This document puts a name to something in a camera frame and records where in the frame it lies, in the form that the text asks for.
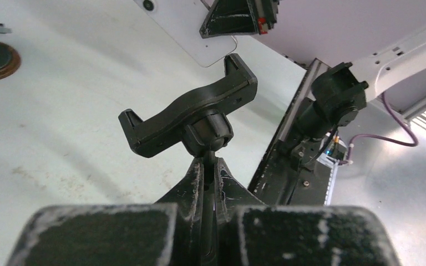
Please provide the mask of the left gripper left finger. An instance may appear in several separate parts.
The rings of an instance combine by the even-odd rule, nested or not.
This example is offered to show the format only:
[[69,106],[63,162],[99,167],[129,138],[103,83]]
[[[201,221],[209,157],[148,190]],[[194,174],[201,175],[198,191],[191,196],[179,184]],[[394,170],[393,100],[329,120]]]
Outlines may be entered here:
[[204,168],[153,204],[48,206],[21,231],[8,265],[200,265]]

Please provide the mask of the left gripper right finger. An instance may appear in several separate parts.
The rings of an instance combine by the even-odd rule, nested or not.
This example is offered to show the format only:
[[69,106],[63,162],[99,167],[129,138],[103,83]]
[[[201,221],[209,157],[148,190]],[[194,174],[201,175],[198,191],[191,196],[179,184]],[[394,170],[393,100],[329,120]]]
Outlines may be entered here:
[[215,165],[220,265],[400,265],[387,231],[357,206],[269,206]]

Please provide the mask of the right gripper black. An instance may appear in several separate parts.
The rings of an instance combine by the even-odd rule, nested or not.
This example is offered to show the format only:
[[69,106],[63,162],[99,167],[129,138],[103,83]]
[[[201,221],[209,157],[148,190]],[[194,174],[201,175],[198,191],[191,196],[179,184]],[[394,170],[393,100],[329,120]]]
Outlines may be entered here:
[[264,35],[277,23],[279,0],[216,0],[199,29],[204,39],[225,35]]

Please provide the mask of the black round-base phone stand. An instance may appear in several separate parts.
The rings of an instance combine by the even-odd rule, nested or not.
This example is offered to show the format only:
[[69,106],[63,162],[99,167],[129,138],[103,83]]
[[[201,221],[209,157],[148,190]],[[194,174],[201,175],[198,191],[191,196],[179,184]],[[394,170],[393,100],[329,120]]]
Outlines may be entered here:
[[221,173],[226,164],[215,153],[234,136],[228,114],[257,93],[257,77],[238,54],[224,58],[224,71],[222,79],[182,94],[147,120],[132,109],[118,116],[129,147],[138,156],[151,158],[182,143],[193,157],[185,176],[159,199],[177,206],[178,244],[171,258],[182,265],[220,262],[219,231],[227,215]]

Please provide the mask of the black smartphone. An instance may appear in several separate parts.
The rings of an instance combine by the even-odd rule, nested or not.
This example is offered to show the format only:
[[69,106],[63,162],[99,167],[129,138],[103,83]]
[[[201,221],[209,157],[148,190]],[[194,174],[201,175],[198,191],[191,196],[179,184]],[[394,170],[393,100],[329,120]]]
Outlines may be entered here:
[[201,67],[210,67],[237,48],[232,36],[202,38],[200,27],[209,12],[202,1],[134,2]]

